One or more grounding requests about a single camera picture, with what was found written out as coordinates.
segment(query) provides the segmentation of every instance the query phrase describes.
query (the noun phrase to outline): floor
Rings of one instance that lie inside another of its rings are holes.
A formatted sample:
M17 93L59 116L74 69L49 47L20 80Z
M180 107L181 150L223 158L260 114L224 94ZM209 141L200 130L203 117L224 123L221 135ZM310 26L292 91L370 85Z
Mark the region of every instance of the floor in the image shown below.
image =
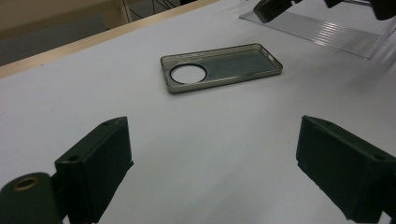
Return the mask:
M141 0L130 4L130 10L134 21L137 21L179 5L180 0ZM0 66L102 33L106 29L101 16L92 15L0 41Z

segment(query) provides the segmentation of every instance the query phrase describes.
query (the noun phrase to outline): white table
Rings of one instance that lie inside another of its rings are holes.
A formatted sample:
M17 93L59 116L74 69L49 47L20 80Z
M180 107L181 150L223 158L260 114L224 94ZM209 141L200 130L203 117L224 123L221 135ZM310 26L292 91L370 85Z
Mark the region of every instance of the white table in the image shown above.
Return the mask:
M297 166L301 116L396 155L396 67L238 20L237 0L0 79L0 185L127 116L135 166L100 223L351 223ZM164 55L260 43L281 76L173 95ZM381 223L388 223L383 216Z

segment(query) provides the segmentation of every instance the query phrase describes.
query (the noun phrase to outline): plastic case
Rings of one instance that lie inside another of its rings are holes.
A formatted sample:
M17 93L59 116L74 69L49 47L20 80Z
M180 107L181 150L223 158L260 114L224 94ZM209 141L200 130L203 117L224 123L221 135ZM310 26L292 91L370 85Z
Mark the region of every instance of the plastic case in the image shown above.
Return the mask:
M240 0L240 18L365 60L374 57L396 28L395 17L377 20L364 0L349 0L332 8L323 0L304 0L268 23L253 12L259 1Z

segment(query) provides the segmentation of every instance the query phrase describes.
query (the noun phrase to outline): circular hole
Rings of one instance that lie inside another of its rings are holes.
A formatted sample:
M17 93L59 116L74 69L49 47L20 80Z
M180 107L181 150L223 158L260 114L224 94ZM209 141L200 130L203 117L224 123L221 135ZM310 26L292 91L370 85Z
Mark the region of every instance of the circular hole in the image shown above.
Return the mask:
M206 70L196 64L181 65L172 70L171 77L178 83L197 83L206 78Z
M76 160L78 160L78 156L71 156L69 158L69 161L76 161Z
M381 155L374 155L373 156L376 160L379 160L379 161L384 161L385 160L385 157L383 157L383 156L381 156Z
M22 180L20 180L16 185L15 185L15 190L16 191L21 191L21 190L26 190L31 187L33 187L37 183L37 178L35 177L27 177Z

